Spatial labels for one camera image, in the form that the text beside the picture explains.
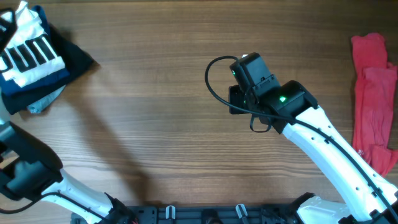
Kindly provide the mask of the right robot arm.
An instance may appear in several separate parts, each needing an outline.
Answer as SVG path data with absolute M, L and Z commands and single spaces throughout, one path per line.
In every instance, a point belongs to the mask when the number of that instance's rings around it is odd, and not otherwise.
M 311 158 L 343 202 L 305 197 L 294 213 L 302 223 L 397 223 L 397 187 L 380 176 L 332 125 L 297 81 L 281 85 L 258 53 L 234 57 L 234 113 L 250 113 Z

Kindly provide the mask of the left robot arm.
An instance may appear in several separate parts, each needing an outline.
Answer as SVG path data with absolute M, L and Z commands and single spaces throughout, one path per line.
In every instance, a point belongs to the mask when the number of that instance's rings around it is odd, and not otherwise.
M 63 169 L 56 153 L 11 121 L 1 124 L 1 153 L 18 157 L 1 168 L 1 194 L 11 200 L 56 203 L 87 223 L 138 223 L 138 216 L 122 202 L 97 192 Z

